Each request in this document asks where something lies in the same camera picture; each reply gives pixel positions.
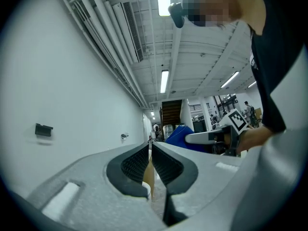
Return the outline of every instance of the blue object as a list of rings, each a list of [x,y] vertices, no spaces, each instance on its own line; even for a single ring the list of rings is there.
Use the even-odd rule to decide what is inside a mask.
[[[182,148],[186,148],[189,150],[193,151],[198,151],[198,152],[205,152],[204,151],[204,146],[200,144],[189,144],[185,142],[185,136],[188,134],[192,134],[194,131],[192,131],[189,127],[187,126],[178,126],[173,133],[168,137],[166,140],[167,144],[172,144],[175,146],[179,146]]]

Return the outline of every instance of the white ceiling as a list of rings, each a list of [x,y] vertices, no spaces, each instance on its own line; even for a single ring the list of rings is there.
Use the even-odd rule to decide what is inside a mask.
[[[157,0],[150,0],[153,24],[150,20],[149,0],[108,0],[112,5],[130,1],[135,13],[144,60],[132,66],[133,73],[147,102],[181,99],[190,96],[212,96],[243,91],[254,82],[249,64],[250,32],[244,23],[234,22],[225,29],[197,27],[186,21],[182,30],[177,29],[171,17],[158,15]],[[154,46],[156,66],[154,64]],[[161,71],[170,72],[166,93],[160,94]],[[235,72],[239,75],[228,85],[220,86]],[[159,112],[155,110],[156,122]]]

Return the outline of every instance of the duct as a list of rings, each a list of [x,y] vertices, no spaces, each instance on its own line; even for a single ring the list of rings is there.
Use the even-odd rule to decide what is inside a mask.
[[[102,56],[102,54],[98,51],[97,47],[94,45],[93,41],[90,39],[90,37],[88,36],[87,32],[84,30],[81,22],[78,20],[78,18],[76,17],[72,7],[70,6],[70,4],[68,3],[67,0],[63,0],[67,9],[69,10],[70,14],[72,15],[73,19],[76,21],[79,29],[82,31],[83,35],[85,36],[86,40],[89,42],[90,46],[93,47],[94,51],[97,53],[97,55],[99,56],[99,58],[101,59],[101,61],[104,63],[105,66],[107,66],[107,68],[110,70],[110,72],[116,77],[117,80],[119,80],[119,76],[116,75],[116,73],[114,72],[114,69],[112,69],[110,67],[110,64],[106,61],[106,59]],[[127,86],[125,86],[125,84],[119,80],[119,82],[121,83],[121,85],[130,93],[130,95],[137,101],[137,103],[139,104],[139,106],[141,106],[140,101],[133,95],[133,93],[131,92],[131,90],[128,89]]]
[[[132,60],[131,55],[130,55],[130,53],[128,51],[125,39],[124,39],[122,31],[121,31],[121,28],[119,26],[119,23],[117,22],[115,12],[114,12],[114,10],[111,7],[110,2],[106,1],[105,2],[105,6],[106,6],[106,10],[107,10],[107,12],[109,14],[109,17],[110,17],[110,19],[112,21],[112,25],[114,26],[114,28],[116,30],[116,33],[119,36],[122,48],[124,49],[124,52],[125,52],[125,55],[126,55],[128,61],[129,61],[129,64],[133,64],[133,60]]]
[[[120,40],[118,38],[118,35],[116,34],[116,31],[112,25],[112,22],[110,20],[110,17],[107,13],[107,10],[105,8],[105,5],[103,4],[102,0],[94,0],[96,5],[97,5],[97,8],[101,14],[101,17],[102,17],[102,21],[103,23],[105,24],[105,29],[107,29],[107,31],[109,32],[110,36],[109,38],[111,39],[111,41],[114,43],[114,47],[115,49],[118,51],[120,57],[122,58],[123,62],[124,62],[124,66],[126,67],[126,69],[128,70],[128,73],[130,74],[131,78],[132,78],[132,81],[133,83],[136,85],[137,87],[137,90],[138,90],[138,94],[140,95],[141,97],[141,100],[144,102],[145,106],[148,107],[147,103],[146,103],[146,100],[143,96],[143,93],[139,87],[139,84],[135,78],[135,75],[134,73],[132,72],[131,70],[131,67],[130,67],[130,64],[128,62],[128,59],[123,51],[123,48],[121,46],[121,43],[120,43]]]
[[[90,4],[90,1],[89,1],[89,0],[82,0],[82,2],[83,2],[83,4],[85,5],[85,7],[86,7],[88,13],[90,14],[91,19],[92,19],[92,21],[93,21],[93,23],[94,23],[94,26],[96,27],[96,29],[97,29],[97,31],[98,31],[100,37],[101,37],[102,40],[104,41],[104,44],[105,44],[106,48],[108,49],[108,51],[109,51],[110,54],[112,55],[112,58],[114,59],[116,65],[119,67],[119,69],[120,69],[121,72],[123,73],[125,79],[128,81],[128,83],[129,83],[129,85],[131,86],[132,90],[133,90],[135,93],[138,93],[137,90],[136,90],[136,88],[135,88],[135,86],[133,85],[132,81],[130,80],[130,78],[129,78],[127,72],[125,71],[125,69],[124,69],[124,67],[123,67],[123,65],[122,65],[122,63],[121,63],[121,61],[120,61],[120,59],[119,59],[119,57],[118,57],[118,55],[117,55],[115,49],[113,48],[110,39],[108,38],[108,36],[107,36],[107,34],[106,34],[106,32],[105,32],[105,30],[104,30],[104,28],[103,28],[101,22],[99,21],[99,19],[98,19],[98,17],[97,17],[97,14],[95,13],[95,11],[94,11],[92,5]]]

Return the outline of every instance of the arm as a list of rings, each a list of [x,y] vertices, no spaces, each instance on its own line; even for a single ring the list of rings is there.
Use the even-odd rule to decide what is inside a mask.
[[[240,135],[240,144],[236,149],[237,154],[249,150],[254,146],[263,145],[273,134],[274,133],[265,126],[244,131]],[[230,134],[225,134],[225,144],[230,145],[230,142]]]

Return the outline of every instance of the air vent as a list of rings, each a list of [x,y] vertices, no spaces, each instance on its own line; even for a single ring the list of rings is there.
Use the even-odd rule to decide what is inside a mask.
[[[132,8],[131,8],[131,4],[130,4],[130,2],[124,2],[123,5],[124,5],[124,10],[126,12],[126,16],[127,16],[127,19],[128,19],[128,25],[129,25],[130,30],[131,30],[132,40],[133,40],[135,48],[137,50],[139,62],[141,62],[143,60],[143,53],[142,53],[142,49],[141,49],[141,44],[140,44],[140,40],[139,40],[139,35],[138,35],[137,27],[136,27],[135,18],[133,17],[133,11],[132,11]]]
[[[118,3],[113,6],[113,9],[133,61],[141,62],[143,52],[131,3]]]

